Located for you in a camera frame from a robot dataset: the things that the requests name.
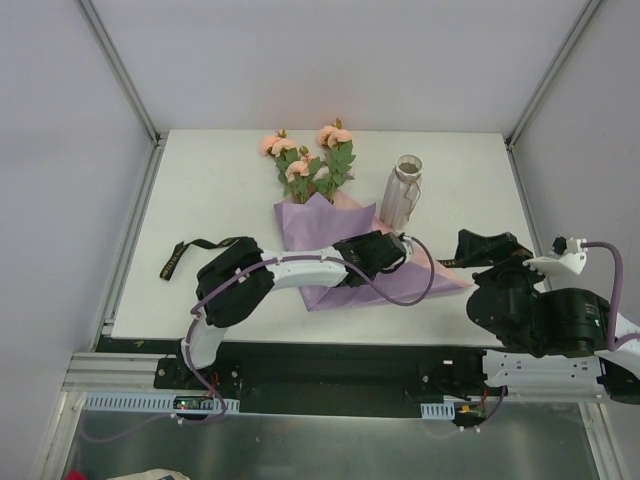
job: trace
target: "tabletop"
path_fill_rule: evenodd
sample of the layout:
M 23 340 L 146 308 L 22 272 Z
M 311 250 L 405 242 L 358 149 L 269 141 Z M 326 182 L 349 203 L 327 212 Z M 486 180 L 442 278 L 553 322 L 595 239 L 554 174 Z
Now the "tabletop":
M 405 231 L 436 258 L 452 258 L 457 234 L 511 232 L 531 248 L 522 204 L 499 134 L 352 132 L 355 180 L 342 190 L 360 204 L 382 203 L 395 160 L 413 154 L 424 164 L 422 195 Z M 196 273 L 220 250 L 190 248 L 171 281 L 160 270 L 180 241 L 254 237 L 265 249 L 283 249 L 273 205 L 282 186 L 258 147 L 268 130 L 172 130 L 169 134 L 118 307 L 112 336 L 178 339 L 197 302 Z M 321 154 L 315 131 L 289 137 Z M 456 270 L 471 281 L 478 269 Z M 393 305 L 307 312 L 297 289 L 273 292 L 226 341 L 379 345 L 498 346 L 465 313 L 475 287 L 427 298 L 413 307 Z

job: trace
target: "wall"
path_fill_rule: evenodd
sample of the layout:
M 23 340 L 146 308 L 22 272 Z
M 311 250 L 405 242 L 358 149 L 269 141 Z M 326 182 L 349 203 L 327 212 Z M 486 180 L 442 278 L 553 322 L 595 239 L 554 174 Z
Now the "wall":
M 586 0 L 96 0 L 169 128 L 509 133 Z
M 640 2 L 605 2 L 526 134 L 518 169 L 543 245 L 556 235 L 613 242 L 625 261 L 621 310 L 640 322 Z M 584 273 L 554 281 L 608 298 L 611 256 L 593 250 Z M 632 471 L 640 416 L 610 407 Z
M 71 0 L 0 4 L 0 477 L 86 348 L 149 143 Z

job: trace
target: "white vent strip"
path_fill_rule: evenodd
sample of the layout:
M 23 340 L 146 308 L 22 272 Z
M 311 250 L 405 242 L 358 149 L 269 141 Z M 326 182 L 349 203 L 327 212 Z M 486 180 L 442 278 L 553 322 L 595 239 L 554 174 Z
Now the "white vent strip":
M 202 413 L 221 412 L 220 401 L 205 400 L 200 410 L 176 410 L 173 400 L 180 395 L 166 395 L 154 393 L 89 393 L 85 402 L 85 409 L 109 412 L 140 412 L 140 413 Z M 225 400 L 227 413 L 240 413 L 239 400 Z
M 444 403 L 422 403 L 420 404 L 423 420 L 453 420 L 456 416 L 456 409 L 453 402 Z

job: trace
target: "wrapping paper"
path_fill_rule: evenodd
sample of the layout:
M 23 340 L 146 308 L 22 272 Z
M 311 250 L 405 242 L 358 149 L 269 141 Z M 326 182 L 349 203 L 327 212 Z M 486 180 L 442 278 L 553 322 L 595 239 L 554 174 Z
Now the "wrapping paper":
M 315 194 L 304 205 L 283 201 L 274 208 L 288 251 L 318 250 L 372 230 L 381 230 L 383 233 L 393 231 L 375 216 L 375 204 L 362 207 L 341 192 L 336 193 L 333 205 L 322 195 Z M 424 291 L 429 276 L 429 260 L 422 249 L 414 244 L 411 262 L 394 273 L 379 274 L 374 283 L 395 300 L 409 300 Z M 429 296 L 467 287 L 467 283 L 436 262 L 436 276 Z M 386 303 L 368 285 L 357 288 L 301 287 L 300 293 L 307 311 Z

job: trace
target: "purple wrapping paper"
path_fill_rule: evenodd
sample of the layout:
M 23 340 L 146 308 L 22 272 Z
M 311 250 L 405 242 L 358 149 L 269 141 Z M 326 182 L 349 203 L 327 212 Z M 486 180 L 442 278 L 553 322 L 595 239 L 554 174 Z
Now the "purple wrapping paper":
M 345 210 L 336 208 L 320 194 L 315 194 L 304 205 L 284 201 L 274 205 L 274 208 L 288 251 L 325 248 L 344 238 L 372 231 L 374 222 L 376 226 L 381 224 L 375 217 L 375 204 Z M 409 300 L 424 291 L 429 282 L 429 276 L 429 269 L 409 262 L 394 273 L 379 274 L 374 283 L 395 300 Z M 436 273 L 429 296 L 465 287 L 466 284 L 463 282 L 456 282 Z M 301 287 L 300 293 L 307 311 L 387 303 L 368 285 L 357 288 Z

